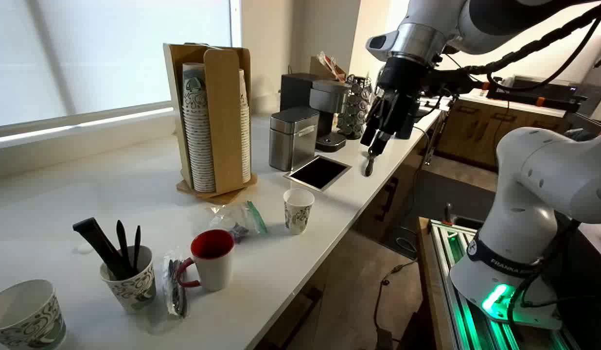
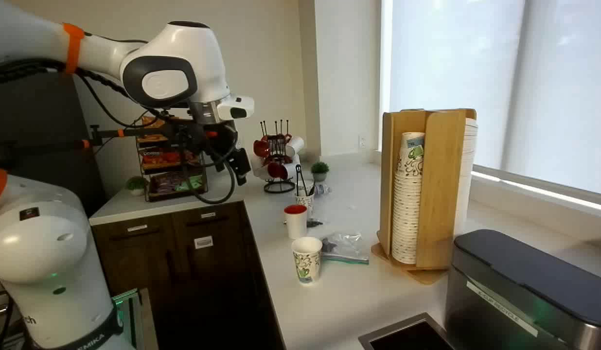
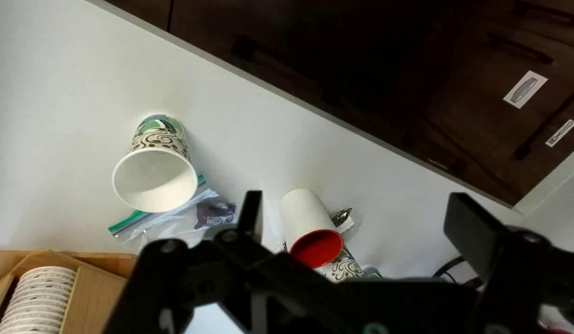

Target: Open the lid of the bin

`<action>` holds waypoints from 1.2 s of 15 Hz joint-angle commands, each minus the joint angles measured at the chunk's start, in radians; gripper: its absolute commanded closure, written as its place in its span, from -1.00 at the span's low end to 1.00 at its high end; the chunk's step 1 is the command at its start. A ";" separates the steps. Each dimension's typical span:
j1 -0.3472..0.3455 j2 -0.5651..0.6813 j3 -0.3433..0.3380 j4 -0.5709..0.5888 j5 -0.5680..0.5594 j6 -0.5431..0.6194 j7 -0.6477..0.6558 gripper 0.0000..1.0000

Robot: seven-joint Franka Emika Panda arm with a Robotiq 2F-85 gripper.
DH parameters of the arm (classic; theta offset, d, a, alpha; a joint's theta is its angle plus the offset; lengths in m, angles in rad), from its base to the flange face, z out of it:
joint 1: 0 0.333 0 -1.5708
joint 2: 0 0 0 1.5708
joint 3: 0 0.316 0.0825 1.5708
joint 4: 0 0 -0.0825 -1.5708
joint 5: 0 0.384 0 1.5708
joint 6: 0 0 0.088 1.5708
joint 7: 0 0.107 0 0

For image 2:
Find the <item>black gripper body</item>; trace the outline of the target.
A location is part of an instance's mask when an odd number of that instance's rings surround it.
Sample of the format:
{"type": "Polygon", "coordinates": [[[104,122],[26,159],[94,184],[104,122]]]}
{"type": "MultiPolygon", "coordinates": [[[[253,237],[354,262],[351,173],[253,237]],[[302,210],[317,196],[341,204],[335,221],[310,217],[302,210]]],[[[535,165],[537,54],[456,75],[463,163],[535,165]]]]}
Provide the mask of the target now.
{"type": "Polygon", "coordinates": [[[210,157],[216,171],[230,167],[238,184],[247,182],[251,171],[247,151],[238,145],[236,124],[226,120],[220,124],[205,124],[201,128],[201,147],[210,157]]]}

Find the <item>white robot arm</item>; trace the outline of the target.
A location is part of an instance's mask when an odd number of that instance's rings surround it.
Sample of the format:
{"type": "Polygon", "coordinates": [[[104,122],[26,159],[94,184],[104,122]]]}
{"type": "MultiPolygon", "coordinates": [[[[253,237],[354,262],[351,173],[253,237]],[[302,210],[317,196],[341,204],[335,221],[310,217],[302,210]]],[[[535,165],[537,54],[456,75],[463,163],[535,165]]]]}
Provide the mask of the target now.
{"type": "MultiPolygon", "coordinates": [[[[107,74],[148,110],[185,107],[168,134],[205,151],[236,184],[249,171],[234,122],[255,101],[230,91],[214,31],[177,19],[144,42],[92,35],[0,0],[0,70],[57,64],[65,74],[107,74]]],[[[123,334],[80,198],[63,186],[0,169],[0,284],[18,307],[32,350],[135,350],[123,334]]]]}

